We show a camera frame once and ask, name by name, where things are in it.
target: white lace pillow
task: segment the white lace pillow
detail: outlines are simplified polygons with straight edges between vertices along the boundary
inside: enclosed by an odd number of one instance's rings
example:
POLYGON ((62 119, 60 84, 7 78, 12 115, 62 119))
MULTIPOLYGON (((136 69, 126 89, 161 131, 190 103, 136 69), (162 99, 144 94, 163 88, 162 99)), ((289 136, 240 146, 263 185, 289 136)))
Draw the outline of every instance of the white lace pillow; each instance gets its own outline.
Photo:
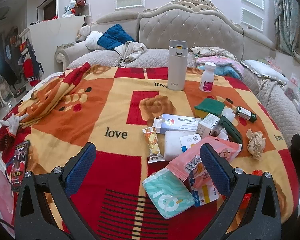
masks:
POLYGON ((281 84, 288 83, 288 79, 284 75, 260 61, 248 59, 242 61, 241 64, 255 73, 258 77, 270 78, 272 80, 279 81, 281 84))
POLYGON ((85 41, 87 48, 90 50, 104 49, 103 47, 97 44, 98 40, 102 35, 103 33, 100 32, 91 32, 85 41))
POLYGON ((238 61, 235 55, 219 47, 193 47, 191 48, 191 50, 198 57, 210 57, 210 56, 220 55, 238 61))

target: curtain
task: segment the curtain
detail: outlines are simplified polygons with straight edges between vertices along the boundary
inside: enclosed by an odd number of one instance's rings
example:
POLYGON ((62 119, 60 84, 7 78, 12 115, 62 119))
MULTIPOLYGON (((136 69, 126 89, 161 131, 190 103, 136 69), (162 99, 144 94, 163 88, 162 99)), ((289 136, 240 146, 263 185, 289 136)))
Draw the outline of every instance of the curtain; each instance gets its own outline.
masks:
POLYGON ((300 63, 300 49, 296 48, 300 27, 300 6, 297 0, 274 0, 277 47, 300 63))

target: thermos lid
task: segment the thermos lid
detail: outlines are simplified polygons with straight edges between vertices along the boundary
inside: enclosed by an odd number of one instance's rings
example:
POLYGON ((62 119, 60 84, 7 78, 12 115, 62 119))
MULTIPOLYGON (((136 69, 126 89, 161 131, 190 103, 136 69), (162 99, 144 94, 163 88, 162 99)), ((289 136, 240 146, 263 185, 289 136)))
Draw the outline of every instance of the thermos lid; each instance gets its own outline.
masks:
POLYGON ((214 64, 212 62, 206 62, 204 64, 204 69, 207 69, 207 68, 214 70, 216 68, 216 64, 214 64))
POLYGON ((176 49, 178 46, 181 46, 183 49, 187 49, 188 43, 186 41, 170 41, 169 46, 176 49))
POLYGON ((186 41, 170 41, 169 54, 176 54, 177 56, 185 56, 184 54, 187 53, 188 53, 188 44, 186 41))

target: metal screw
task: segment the metal screw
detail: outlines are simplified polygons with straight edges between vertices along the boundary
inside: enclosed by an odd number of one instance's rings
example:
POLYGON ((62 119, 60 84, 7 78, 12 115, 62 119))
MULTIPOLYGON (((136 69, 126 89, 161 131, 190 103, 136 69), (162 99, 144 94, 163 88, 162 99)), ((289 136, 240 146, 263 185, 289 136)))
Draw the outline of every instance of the metal screw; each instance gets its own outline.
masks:
POLYGON ((28 177, 30 177, 31 175, 32 175, 31 171, 27 171, 26 174, 25 174, 25 177, 28 178, 28 177))
POLYGON ((235 171, 235 173, 238 173, 238 174, 243 173, 243 170, 241 168, 235 168, 234 171, 235 171))
POLYGON ((54 173, 60 173, 62 171, 62 168, 61 167, 55 167, 54 169, 53 169, 53 172, 54 173))
POLYGON ((270 172, 265 172, 265 176, 270 179, 272 177, 271 173, 270 172))

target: bed frame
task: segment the bed frame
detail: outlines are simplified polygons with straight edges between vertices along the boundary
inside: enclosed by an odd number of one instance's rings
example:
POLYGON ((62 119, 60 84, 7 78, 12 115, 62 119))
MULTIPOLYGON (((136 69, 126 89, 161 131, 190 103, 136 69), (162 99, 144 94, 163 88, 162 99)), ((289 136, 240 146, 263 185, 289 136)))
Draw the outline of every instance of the bed frame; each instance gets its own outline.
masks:
MULTIPOLYGON (((193 46, 217 46, 234 54, 239 61, 275 57, 275 44, 252 29, 244 29, 229 20, 211 1, 174 0, 160 8, 142 13, 117 11, 91 25, 92 31, 105 32, 115 24, 149 49, 168 49, 170 40, 193 46)), ((63 69, 77 58, 91 52, 84 42, 58 48, 56 59, 63 69)))

